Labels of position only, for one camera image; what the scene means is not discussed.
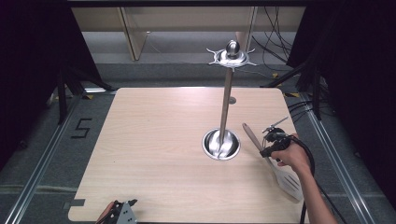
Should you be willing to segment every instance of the metal stand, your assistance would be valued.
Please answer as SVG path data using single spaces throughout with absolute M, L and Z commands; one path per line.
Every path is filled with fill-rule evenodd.
M 210 158 L 226 161 L 235 157 L 241 146 L 236 134 L 230 130 L 226 130 L 228 107 L 233 85 L 233 70 L 235 67 L 240 67 L 247 63 L 256 64 L 249 61 L 247 53 L 239 51 L 238 42 L 233 40 L 228 43 L 226 49 L 219 51 L 211 51 L 208 49 L 208 51 L 214 53 L 215 61 L 213 63 L 227 67 L 227 74 L 224 83 L 220 128 L 211 130 L 204 136 L 203 148 L 206 155 Z

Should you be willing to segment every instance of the black curtain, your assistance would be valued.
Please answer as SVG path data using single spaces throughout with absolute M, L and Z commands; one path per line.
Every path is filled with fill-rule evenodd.
M 337 115 L 396 209 L 395 11 L 393 1 L 348 1 L 327 81 Z
M 0 1 L 0 31 L 1 169 L 20 141 L 34 131 L 34 122 L 64 64 L 98 80 L 100 76 L 73 13 L 65 5 Z

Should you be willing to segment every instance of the aluminum rail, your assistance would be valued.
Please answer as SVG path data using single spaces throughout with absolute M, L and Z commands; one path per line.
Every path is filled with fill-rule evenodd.
M 309 100 L 306 93 L 300 93 L 301 100 L 307 101 Z M 356 214 L 358 215 L 359 220 L 361 223 L 375 223 L 375 219 L 371 214 L 369 207 L 367 206 L 366 201 L 364 201 L 363 197 L 361 196 L 358 188 L 356 187 L 355 183 L 353 182 L 352 178 L 347 171 L 343 161 L 341 160 L 340 156 L 337 153 L 337 150 L 330 139 L 330 136 L 327 134 L 326 129 L 324 128 L 322 122 L 316 119 L 315 114 L 312 111 L 308 111 L 308 117 L 312 122 L 312 125 L 315 128 L 315 131 L 318 134 L 320 142 L 322 143 L 331 163 L 334 171 L 337 173 L 338 178 L 344 190 L 346 192 L 347 197 L 349 198 L 353 208 L 355 209 Z
M 64 131 L 66 130 L 70 118 L 73 115 L 73 112 L 78 105 L 81 96 L 75 96 L 69 106 L 69 113 L 64 119 L 64 122 L 58 125 L 54 134 L 52 135 L 51 139 L 49 140 L 49 144 L 47 145 L 43 155 L 41 156 L 35 170 L 33 171 L 32 175 L 30 176 L 29 180 L 25 184 L 18 200 L 14 203 L 12 208 L 10 209 L 6 224 L 16 224 L 20 223 L 21 219 L 30 203 L 32 201 L 33 196 L 35 195 L 35 190 L 40 182 L 42 176 L 47 170 L 47 167 L 50 164 L 50 161 L 53 155 L 56 152 L 56 149 L 64 135 Z

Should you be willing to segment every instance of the human hand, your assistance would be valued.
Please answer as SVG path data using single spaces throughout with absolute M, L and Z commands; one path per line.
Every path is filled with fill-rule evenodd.
M 285 150 L 274 151 L 271 153 L 273 159 L 280 159 L 278 166 L 291 166 L 291 169 L 298 174 L 301 172 L 310 172 L 309 159 L 304 149 L 295 142 L 291 141 L 288 148 Z
M 103 213 L 99 216 L 98 220 L 96 221 L 95 224 L 102 224 L 103 223 L 103 218 L 110 212 L 111 208 L 113 207 L 114 202 L 111 202 L 107 205 L 106 209 L 103 211 Z

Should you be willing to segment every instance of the wooden tabletop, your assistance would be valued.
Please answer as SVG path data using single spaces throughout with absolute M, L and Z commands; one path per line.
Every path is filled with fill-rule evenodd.
M 231 96 L 227 129 L 241 148 L 215 161 L 202 141 L 220 126 L 223 88 L 118 90 L 75 197 L 85 203 L 69 218 L 94 221 L 109 202 L 137 199 L 139 222 L 299 222 L 303 202 L 278 186 L 242 127 L 262 139 L 263 129 L 289 116 L 281 91 L 233 88 Z M 278 127 L 295 133 L 291 119 Z

